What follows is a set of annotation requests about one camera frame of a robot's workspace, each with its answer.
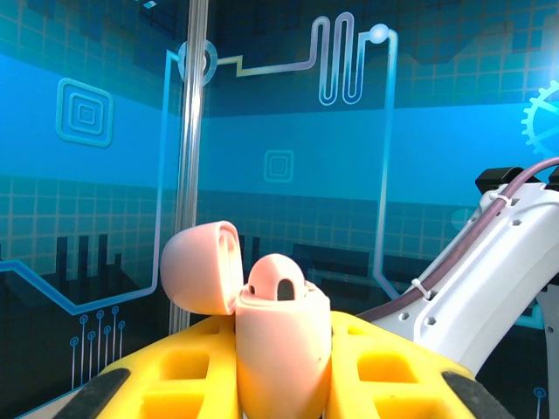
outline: glass enclosure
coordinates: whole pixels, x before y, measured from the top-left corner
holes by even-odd
[[[0,2],[0,416],[168,333],[188,1]]]
[[[531,136],[534,113],[537,133],[556,123],[532,106],[553,93],[556,15],[529,0],[210,1],[198,223],[238,227],[246,273],[292,256],[335,310],[395,298],[465,225],[481,172],[559,150]],[[542,326],[514,326],[478,378],[534,416]]]

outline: vertical metal rod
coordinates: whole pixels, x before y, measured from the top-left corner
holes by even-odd
[[[183,93],[183,130],[176,191],[175,233],[196,225],[208,0],[190,0]],[[169,334],[190,326],[190,313],[171,303]]]

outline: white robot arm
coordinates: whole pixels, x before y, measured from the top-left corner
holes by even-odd
[[[559,379],[559,339],[550,324],[559,327],[559,287],[541,290],[559,272],[559,192],[534,174],[558,162],[550,159],[523,172],[508,169],[509,177],[516,175],[514,180],[484,193],[465,228],[404,294],[413,297],[360,315],[477,374],[537,297],[552,355],[550,417],[559,417],[559,400],[552,402],[559,393],[559,381],[553,380]]]

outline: yellow foam holder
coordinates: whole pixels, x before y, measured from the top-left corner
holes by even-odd
[[[102,374],[131,375],[98,417],[241,418],[234,324],[210,317],[111,364]],[[474,418],[442,376],[473,380],[467,369],[346,313],[332,312],[332,325],[327,419]]]

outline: purple cable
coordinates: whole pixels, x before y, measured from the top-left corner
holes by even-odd
[[[537,175],[542,170],[559,165],[559,157],[553,157],[536,163],[534,166],[520,172],[502,191],[501,195],[511,199],[516,191],[526,183],[530,178]],[[480,217],[478,222],[462,237],[459,243],[448,253],[445,259],[421,281],[421,285],[425,290],[429,291],[435,286],[445,275],[456,265],[466,252],[472,247],[472,244],[483,233],[493,219],[499,215],[500,211],[507,203],[502,199],[495,199],[493,203]],[[374,321],[386,317],[392,313],[403,310],[406,306],[421,299],[423,293],[418,288],[412,288],[408,292],[402,294],[397,299],[393,299],[386,304],[377,306],[359,314],[357,317],[367,321]]]

